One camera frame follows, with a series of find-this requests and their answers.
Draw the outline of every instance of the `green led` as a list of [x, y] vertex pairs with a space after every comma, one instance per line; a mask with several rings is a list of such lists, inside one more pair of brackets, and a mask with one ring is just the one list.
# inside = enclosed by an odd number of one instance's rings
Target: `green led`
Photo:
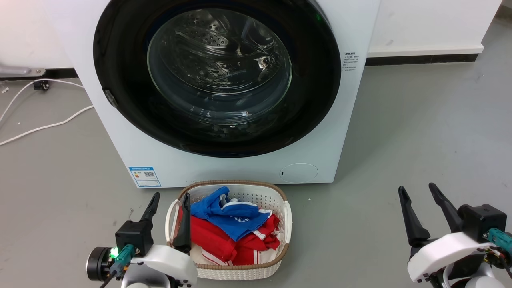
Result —
[[117, 256], [119, 256], [119, 250], [117, 249], [117, 247], [110, 249], [110, 257], [112, 259], [116, 259]]

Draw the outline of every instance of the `basket handle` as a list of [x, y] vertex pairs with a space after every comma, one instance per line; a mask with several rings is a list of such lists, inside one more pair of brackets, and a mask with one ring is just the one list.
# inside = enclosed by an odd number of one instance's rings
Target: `basket handle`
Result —
[[169, 210], [167, 210], [167, 216], [165, 217], [165, 240], [167, 241], [167, 245], [171, 245], [173, 240], [171, 239], [171, 232], [174, 235], [176, 231], [176, 218], [178, 217], [178, 213], [180, 211], [179, 204], [180, 200], [176, 199], [174, 202], [169, 206]]
[[286, 243], [289, 244], [290, 243], [290, 239], [291, 239], [291, 224], [292, 224], [292, 218], [291, 218], [291, 206], [290, 206], [290, 203], [288, 203], [288, 201], [285, 201], [285, 235], [286, 235]]

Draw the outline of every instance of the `white washing machine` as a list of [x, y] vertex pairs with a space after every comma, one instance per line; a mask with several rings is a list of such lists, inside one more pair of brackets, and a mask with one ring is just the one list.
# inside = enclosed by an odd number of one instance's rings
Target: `white washing machine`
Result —
[[45, 0], [140, 188], [332, 182], [380, 0]]

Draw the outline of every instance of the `washing machine door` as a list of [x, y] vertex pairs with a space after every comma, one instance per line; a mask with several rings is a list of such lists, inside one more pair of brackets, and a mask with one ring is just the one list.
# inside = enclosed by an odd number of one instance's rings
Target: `washing machine door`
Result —
[[341, 70], [326, 19], [305, 0], [112, 0], [94, 64], [133, 125], [214, 157], [301, 139], [331, 108]]

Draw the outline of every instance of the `teal connector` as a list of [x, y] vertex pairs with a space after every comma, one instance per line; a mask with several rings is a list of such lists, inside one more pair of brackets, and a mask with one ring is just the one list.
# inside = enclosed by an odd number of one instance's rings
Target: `teal connector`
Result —
[[491, 228], [487, 233], [487, 240], [512, 254], [512, 237], [496, 228]]
[[131, 244], [125, 245], [119, 256], [117, 256], [114, 264], [109, 269], [111, 275], [120, 276], [124, 270], [124, 267], [130, 263], [132, 258], [135, 256], [135, 247]]

